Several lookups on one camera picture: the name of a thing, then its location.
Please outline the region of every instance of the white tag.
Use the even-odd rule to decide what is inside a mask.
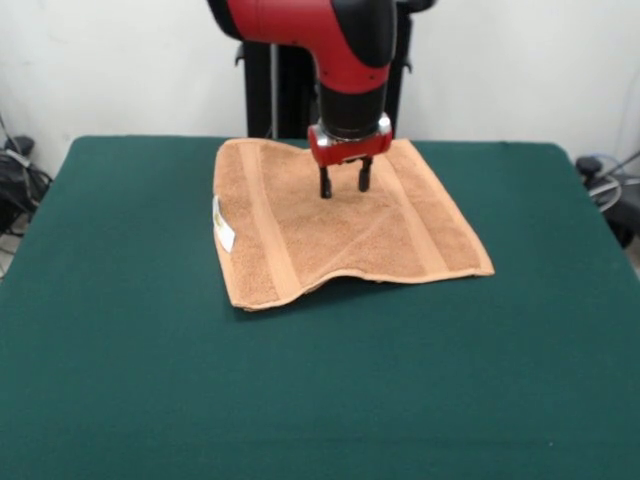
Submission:
[[[222,217],[220,213],[220,200],[217,195],[213,197],[213,230],[216,232],[222,248],[224,248],[227,253],[231,253],[233,242],[236,239],[236,232],[233,231],[227,221]]]

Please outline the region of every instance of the green table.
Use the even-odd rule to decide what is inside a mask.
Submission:
[[[248,314],[221,142],[73,145],[0,287],[0,479],[640,478],[640,290],[560,149],[417,143],[496,276]]]

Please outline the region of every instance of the black cable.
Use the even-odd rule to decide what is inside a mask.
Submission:
[[[16,152],[18,152],[18,154],[22,155],[22,150],[20,149],[20,145],[18,145],[18,142],[15,141],[15,139],[9,135],[9,132],[7,131],[7,127],[4,124],[4,119],[2,118],[2,112],[0,112],[0,127],[2,128],[2,131],[4,132],[4,136],[7,137],[7,139],[13,143],[13,146],[16,149]]]
[[[618,170],[620,170],[621,168],[626,167],[627,165],[629,165],[631,162],[633,162],[634,160],[637,160],[638,158],[640,158],[640,151],[637,151],[636,153],[634,153],[633,155],[631,155],[629,158],[627,158],[624,162],[622,162],[619,165],[616,165],[615,167],[612,167],[611,169],[607,170],[606,172],[604,172],[603,174],[599,175],[598,178],[605,178],[609,175],[611,175],[612,173],[617,172]]]

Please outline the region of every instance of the brown towel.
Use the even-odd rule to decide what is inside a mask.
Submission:
[[[257,139],[220,148],[214,220],[235,233],[231,253],[221,242],[224,230],[214,236],[234,306],[285,305],[339,276],[426,283],[494,273],[480,240],[409,141],[395,140],[375,157],[366,193],[357,188],[360,166],[329,168],[333,198],[323,200],[309,150]],[[230,240],[223,238],[227,249]]]

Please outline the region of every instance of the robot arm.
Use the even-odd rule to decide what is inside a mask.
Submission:
[[[360,190],[374,155],[388,150],[384,114],[396,38],[394,0],[208,0],[220,28],[238,40],[309,50],[319,80],[320,122],[309,142],[331,196],[327,167],[362,158]]]

